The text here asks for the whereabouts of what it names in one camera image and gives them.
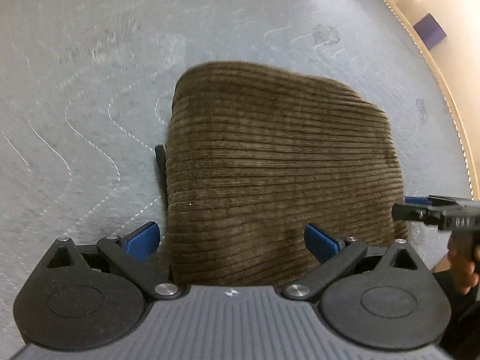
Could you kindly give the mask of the person's right hand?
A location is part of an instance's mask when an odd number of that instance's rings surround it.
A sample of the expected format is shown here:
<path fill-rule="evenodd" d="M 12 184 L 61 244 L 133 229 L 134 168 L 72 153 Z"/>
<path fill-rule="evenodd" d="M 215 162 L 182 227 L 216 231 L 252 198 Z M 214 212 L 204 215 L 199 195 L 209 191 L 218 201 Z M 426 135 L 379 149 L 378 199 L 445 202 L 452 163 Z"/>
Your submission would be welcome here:
<path fill-rule="evenodd" d="M 479 284 L 479 273 L 476 269 L 479 262 L 479 246 L 473 248 L 459 239 L 451 238 L 448 242 L 447 257 L 456 290 L 461 294 L 467 294 Z"/>

